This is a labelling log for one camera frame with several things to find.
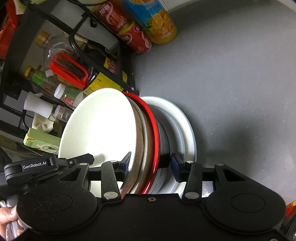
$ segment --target red bowl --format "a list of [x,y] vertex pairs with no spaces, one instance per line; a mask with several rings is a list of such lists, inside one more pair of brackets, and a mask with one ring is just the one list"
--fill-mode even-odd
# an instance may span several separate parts
[[123,92],[123,94],[128,96],[129,98],[131,98],[133,101],[135,101],[137,103],[137,105],[139,105],[139,107],[147,114],[147,116],[149,117],[151,124],[152,124],[153,134],[154,134],[154,143],[155,143],[154,144],[154,159],[153,159],[151,173],[148,175],[147,183],[145,185],[144,190],[142,191],[142,194],[148,194],[150,188],[152,187],[152,184],[154,182],[156,172],[158,169],[159,153],[160,153],[160,140],[159,140],[158,126],[157,126],[156,119],[155,119],[151,109],[149,108],[149,106],[146,104],[145,101],[143,101],[140,97],[138,97],[134,94],[131,94],[131,93]]

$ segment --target human hand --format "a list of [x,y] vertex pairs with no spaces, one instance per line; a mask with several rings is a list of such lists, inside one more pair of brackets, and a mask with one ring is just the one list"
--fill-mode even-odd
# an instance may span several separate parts
[[[22,223],[17,217],[16,212],[17,207],[2,207],[0,208],[0,236],[6,239],[6,225],[9,222],[18,221],[19,225],[22,226]],[[21,235],[24,230],[19,229],[17,231],[18,235]]]

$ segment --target light green box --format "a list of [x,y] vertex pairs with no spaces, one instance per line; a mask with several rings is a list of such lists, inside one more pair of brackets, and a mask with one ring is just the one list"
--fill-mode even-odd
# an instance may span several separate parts
[[42,151],[58,154],[60,141],[61,138],[59,137],[29,128],[29,131],[24,139],[24,144]]

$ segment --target red bottle handle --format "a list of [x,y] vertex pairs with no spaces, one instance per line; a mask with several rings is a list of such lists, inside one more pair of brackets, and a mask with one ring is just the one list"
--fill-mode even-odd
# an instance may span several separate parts
[[[57,58],[66,59],[67,61],[69,61],[70,63],[72,63],[73,65],[75,65],[79,69],[81,69],[83,71],[83,73],[85,74],[85,76],[80,79],[73,72],[68,70],[66,67],[57,63],[56,62]],[[87,69],[83,65],[78,63],[75,59],[73,59],[71,56],[69,56],[63,52],[57,53],[52,58],[52,61],[49,64],[49,69],[79,89],[84,89],[86,87],[86,83],[89,78],[89,73],[88,73]]]

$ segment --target gray surface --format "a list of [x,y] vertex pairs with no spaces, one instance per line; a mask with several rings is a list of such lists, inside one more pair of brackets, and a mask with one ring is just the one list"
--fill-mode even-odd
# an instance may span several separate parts
[[296,13],[201,0],[171,16],[177,38],[134,59],[141,95],[185,112],[203,165],[223,162],[296,199]]

